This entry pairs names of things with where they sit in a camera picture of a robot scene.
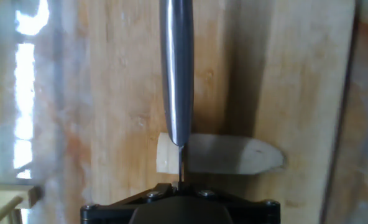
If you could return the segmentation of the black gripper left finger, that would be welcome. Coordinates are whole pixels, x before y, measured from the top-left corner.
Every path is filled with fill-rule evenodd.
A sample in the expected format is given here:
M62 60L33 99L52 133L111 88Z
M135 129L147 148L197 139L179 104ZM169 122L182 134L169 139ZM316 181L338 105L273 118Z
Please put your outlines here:
M109 221L129 223L135 210L141 205L174 196L176 192L177 188L172 184L162 183L157 184L152 189L110 205L100 205L97 203L87 204L80 208L80 223L97 224L108 223Z

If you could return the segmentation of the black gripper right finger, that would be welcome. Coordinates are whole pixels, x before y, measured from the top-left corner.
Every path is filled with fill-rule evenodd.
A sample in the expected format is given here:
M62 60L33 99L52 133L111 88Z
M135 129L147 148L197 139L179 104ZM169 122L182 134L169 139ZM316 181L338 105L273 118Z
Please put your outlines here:
M224 206L234 223L280 224L280 203L275 200L251 202L204 184L183 183L183 194Z

